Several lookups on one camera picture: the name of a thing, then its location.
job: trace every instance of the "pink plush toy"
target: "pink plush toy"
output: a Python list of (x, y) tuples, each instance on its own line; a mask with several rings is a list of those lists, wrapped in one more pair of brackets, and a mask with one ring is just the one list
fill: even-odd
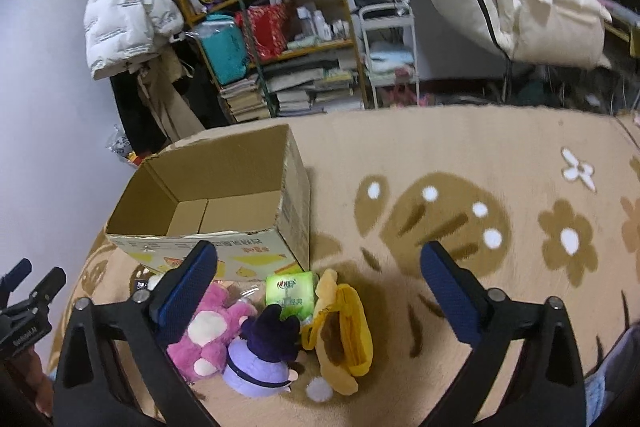
[(169, 357), (185, 380), (195, 382), (222, 371), (226, 346), (239, 334), (247, 317), (256, 314), (251, 304), (224, 304), (229, 293), (217, 283), (205, 292), (180, 342), (167, 347)]

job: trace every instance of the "white flower pattern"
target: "white flower pattern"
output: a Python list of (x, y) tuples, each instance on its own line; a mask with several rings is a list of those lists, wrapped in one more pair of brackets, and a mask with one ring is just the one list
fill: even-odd
[(575, 182), (578, 178), (582, 180), (582, 183), (591, 191), (596, 191), (596, 185), (593, 183), (593, 166), (586, 162), (582, 162), (575, 157), (575, 155), (566, 147), (562, 148), (562, 157), (569, 164), (566, 169), (562, 170), (564, 179), (568, 182)]

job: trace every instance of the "silver bolt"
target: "silver bolt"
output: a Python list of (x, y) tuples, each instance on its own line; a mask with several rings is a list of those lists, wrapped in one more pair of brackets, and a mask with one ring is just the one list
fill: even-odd
[(91, 304), (91, 299), (89, 297), (81, 297), (74, 304), (74, 308), (76, 310), (84, 310), (89, 304)]
[(502, 302), (507, 298), (507, 294), (500, 288), (489, 288), (487, 295), (494, 302)]
[(564, 308), (564, 302), (562, 302), (562, 299), (559, 297), (549, 297), (547, 299), (547, 302), (555, 310), (561, 310), (562, 308)]
[(138, 290), (131, 296), (131, 298), (133, 299), (133, 302), (140, 304), (140, 302), (146, 301), (150, 296), (151, 292), (149, 290)]

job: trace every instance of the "white metal rack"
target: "white metal rack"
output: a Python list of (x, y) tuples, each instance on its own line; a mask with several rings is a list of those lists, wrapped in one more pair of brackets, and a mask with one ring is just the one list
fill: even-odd
[[(366, 14), (371, 14), (375, 12), (386, 12), (388, 14), (389, 10), (394, 10), (398, 13), (402, 13), (402, 15), (397, 16), (380, 16), (376, 17), (375, 15), (369, 18), (364, 18)], [(417, 68), (417, 46), (415, 42), (415, 19), (414, 19), (414, 11), (406, 2), (385, 2), (382, 4), (372, 4), (370, 6), (365, 6), (361, 8), (358, 12), (358, 18), (360, 19), (360, 29), (362, 31), (362, 40), (364, 42), (364, 51), (365, 51), (365, 64), (367, 66), (367, 71), (369, 74), (369, 82), (371, 84), (373, 90), (373, 103), (374, 107), (378, 108), (378, 95), (376, 93), (377, 87), (388, 87), (393, 86), (396, 83), (395, 74), (374, 74), (370, 50), (369, 50), (369, 38), (367, 36), (367, 32), (373, 30), (387, 30), (391, 28), (411, 28), (411, 36), (413, 41), (413, 52), (414, 52), (414, 76), (409, 79), (409, 82), (415, 83), (415, 97), (419, 101), (420, 100), (420, 76), (418, 75)]]

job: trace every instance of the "teal bag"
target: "teal bag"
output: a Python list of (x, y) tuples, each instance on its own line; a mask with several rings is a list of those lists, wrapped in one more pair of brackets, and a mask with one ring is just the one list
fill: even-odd
[(194, 28), (222, 86), (246, 75), (249, 62), (242, 32), (229, 15), (211, 14)]

